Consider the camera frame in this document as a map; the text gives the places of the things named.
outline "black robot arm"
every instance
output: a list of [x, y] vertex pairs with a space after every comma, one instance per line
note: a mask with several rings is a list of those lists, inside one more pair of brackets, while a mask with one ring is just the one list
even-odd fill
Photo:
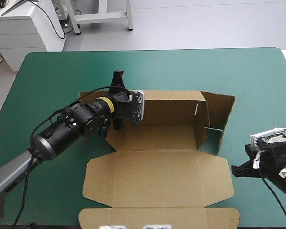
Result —
[[3, 217], [6, 195], [37, 165], [55, 159], [79, 137], [108, 126], [110, 121], [116, 130], [122, 129], [124, 119], [140, 123], [143, 119], [144, 93], [125, 89], [122, 75], [123, 71], [114, 72], [106, 96], [88, 103], [82, 103], [78, 99], [55, 112], [54, 114], [59, 114], [57, 120], [38, 135], [32, 135], [32, 147], [0, 168], [0, 218]]

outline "black cable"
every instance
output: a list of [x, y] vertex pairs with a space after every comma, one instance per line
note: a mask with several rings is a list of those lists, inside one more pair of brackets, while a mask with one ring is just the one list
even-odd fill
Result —
[[113, 87], [113, 88], [122, 89], [122, 90], [126, 91], [128, 95], [130, 95], [130, 92], [129, 92], [126, 88], [124, 88], [124, 87], [119, 87], [119, 86], [105, 86], [105, 87], [99, 87], [99, 88], [97, 88], [97, 89], [94, 89], [94, 90], [88, 92], [87, 94], [83, 95], [82, 97], [80, 97], [80, 98], [74, 100], [72, 103], [70, 103], [70, 105], [73, 104], [73, 103], [75, 103], [75, 102], [77, 102], [77, 101], [79, 101], [79, 100], [81, 100], [81, 99], [83, 99], [84, 97], [88, 96], [89, 94], [91, 94], [91, 93], [93, 93], [93, 92], [96, 92], [96, 91], [98, 91], [98, 90], [105, 89], [105, 88], [112, 88], [112, 87]]
[[267, 188], [268, 188], [268, 189], [272, 192], [272, 194], [275, 196], [275, 198], [276, 198], [278, 204], [280, 205], [281, 209], [283, 210], [283, 212], [284, 212], [284, 214], [285, 214], [285, 216], [286, 216], [286, 210], [285, 210], [283, 204], [281, 203], [280, 199], [278, 198], [278, 196], [276, 195], [276, 193], [274, 192], [274, 190], [273, 190], [273, 189], [270, 187], [270, 185], [266, 182], [266, 180], [265, 180], [265, 178], [264, 178], [264, 176], [263, 176], [262, 171], [261, 171], [260, 168], [258, 169], [258, 173], [259, 173], [261, 179], [263, 180], [263, 182], [265, 183], [265, 185], [267, 186]]
[[78, 11], [80, 14], [82, 14], [82, 12], [80, 10], [75, 9], [75, 11]]
[[17, 222], [18, 222], [18, 220], [19, 220], [19, 218], [20, 218], [20, 216], [21, 216], [21, 214], [22, 214], [22, 211], [23, 211], [23, 209], [24, 209], [25, 199], [26, 199], [27, 190], [28, 190], [29, 174], [30, 174], [30, 170], [31, 170], [32, 165], [33, 165], [33, 160], [34, 160], [34, 154], [32, 153], [32, 157], [31, 157], [30, 163], [29, 163], [29, 168], [28, 168], [28, 170], [27, 170], [27, 172], [26, 172], [26, 176], [25, 176], [25, 182], [24, 182], [24, 187], [23, 187], [21, 207], [20, 207], [20, 210], [19, 210], [19, 212], [18, 212], [18, 215], [17, 215], [17, 217], [16, 217], [16, 219], [15, 219], [15, 221], [14, 221], [14, 223], [13, 223], [11, 229], [14, 229], [14, 228], [15, 228], [15, 226], [16, 226], [16, 224], [17, 224]]
[[[125, 90], [125, 91], [128, 93], [128, 95], [130, 94], [130, 92], [129, 92], [126, 88], [123, 88], [123, 87], [119, 87], [119, 86], [105, 86], [105, 87], [96, 88], [96, 89], [94, 89], [94, 90], [88, 92], [88, 93], [85, 94], [84, 96], [82, 96], [82, 97], [78, 98], [77, 100], [75, 100], [73, 103], [79, 101], [80, 99], [86, 97], [87, 95], [89, 95], [89, 94], [91, 94], [91, 93], [93, 93], [93, 92], [95, 92], [95, 91], [98, 91], [98, 90], [101, 90], [101, 89], [105, 89], [105, 88], [112, 88], [112, 87], [114, 87], [114, 88], [120, 88], [120, 89], [122, 89], [122, 90]], [[25, 182], [24, 182], [24, 187], [23, 187], [21, 207], [20, 207], [20, 210], [19, 210], [19, 212], [18, 212], [18, 215], [17, 215], [17, 217], [16, 217], [16, 219], [15, 219], [15, 221], [14, 221], [14, 223], [13, 223], [11, 229], [14, 229], [15, 226], [17, 225], [17, 222], [18, 222], [18, 220], [19, 220], [19, 218], [20, 218], [20, 216], [21, 216], [21, 214], [22, 214], [22, 211], [23, 211], [23, 209], [24, 209], [26, 194], [27, 194], [27, 190], [28, 190], [29, 174], [30, 174], [30, 170], [31, 170], [31, 168], [32, 168], [33, 161], [34, 161], [34, 158], [35, 158], [35, 153], [36, 153], [36, 152], [35, 152], [35, 147], [34, 147], [34, 136], [35, 136], [35, 133], [36, 133], [36, 131], [37, 131], [43, 124], [45, 124], [47, 121], [50, 121], [55, 115], [57, 115], [57, 114], [59, 114], [59, 113], [62, 113], [62, 112], [68, 112], [68, 111], [70, 111], [70, 110], [69, 110], [69, 106], [70, 106], [70, 105], [66, 106], [66, 107], [63, 108], [63, 109], [59, 109], [59, 110], [54, 111], [48, 118], [46, 118], [46, 119], [43, 120], [41, 123], [39, 123], [39, 124], [34, 128], [34, 130], [33, 130], [32, 133], [31, 133], [30, 143], [31, 143], [31, 153], [32, 153], [32, 157], [31, 157], [31, 159], [30, 159], [29, 167], [28, 167], [28, 169], [27, 169], [27, 171], [26, 171], [26, 175], [25, 175]]]
[[[72, 31], [73, 31], [73, 28], [69, 32], [72, 32]], [[64, 32], [64, 34], [68, 34], [69, 32]]]
[[44, 14], [48, 17], [48, 19], [49, 19], [49, 21], [50, 21], [50, 23], [51, 23], [51, 25], [52, 25], [52, 27], [53, 27], [53, 29], [54, 29], [56, 35], [57, 35], [60, 39], [65, 39], [65, 38], [66, 38], [66, 34], [63, 34], [63, 37], [61, 37], [61, 36], [57, 33], [57, 31], [56, 31], [56, 29], [55, 29], [55, 27], [54, 27], [54, 25], [53, 25], [53, 22], [52, 22], [52, 20], [50, 19], [50, 17], [48, 16], [48, 14], [46, 13], [46, 11], [44, 11], [44, 9], [41, 8], [39, 5], [37, 5], [35, 2], [32, 2], [32, 1], [30, 1], [30, 0], [28, 0], [28, 1], [29, 1], [30, 3], [32, 3], [32, 4], [34, 4], [35, 6], [37, 6], [39, 9], [41, 9], [42, 12], [44, 12]]

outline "gray floor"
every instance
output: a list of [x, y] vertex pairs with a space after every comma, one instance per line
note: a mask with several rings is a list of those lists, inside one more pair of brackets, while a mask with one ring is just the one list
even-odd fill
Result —
[[[108, 0], [110, 10], [124, 0]], [[278, 47], [286, 50], [286, 0], [132, 0], [134, 30], [127, 22], [82, 25], [67, 34], [64, 51]], [[93, 0], [74, 0], [83, 13]], [[14, 81], [0, 64], [0, 109]]]

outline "white table leg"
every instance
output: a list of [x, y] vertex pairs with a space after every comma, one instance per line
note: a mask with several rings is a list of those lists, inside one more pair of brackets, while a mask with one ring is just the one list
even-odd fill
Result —
[[127, 11], [127, 20], [128, 20], [128, 30], [133, 30], [133, 14], [132, 6], [130, 0], [126, 0], [126, 11]]
[[99, 0], [99, 13], [107, 13], [107, 0]]
[[74, 17], [76, 13], [75, 13], [73, 2], [72, 2], [72, 0], [65, 0], [64, 2], [66, 4], [74, 32], [79, 35], [79, 34], [81, 34], [81, 31], [78, 28], [77, 22], [76, 22], [75, 17]]

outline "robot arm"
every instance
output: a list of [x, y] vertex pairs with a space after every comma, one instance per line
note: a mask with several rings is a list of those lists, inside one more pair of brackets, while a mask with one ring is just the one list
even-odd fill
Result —
[[275, 128], [251, 135], [245, 145], [250, 160], [241, 166], [231, 166], [235, 177], [264, 176], [286, 194], [286, 129]]
[[34, 152], [28, 149], [0, 168], [0, 218], [3, 217], [6, 195], [26, 177], [30, 166], [29, 172], [43, 161], [54, 160], [79, 137], [108, 126], [111, 120], [116, 130], [122, 129], [124, 119], [131, 119], [136, 124], [141, 122], [144, 93], [126, 90], [122, 75], [122, 71], [114, 72], [106, 96], [88, 103], [76, 101], [63, 109], [57, 121], [33, 138]]

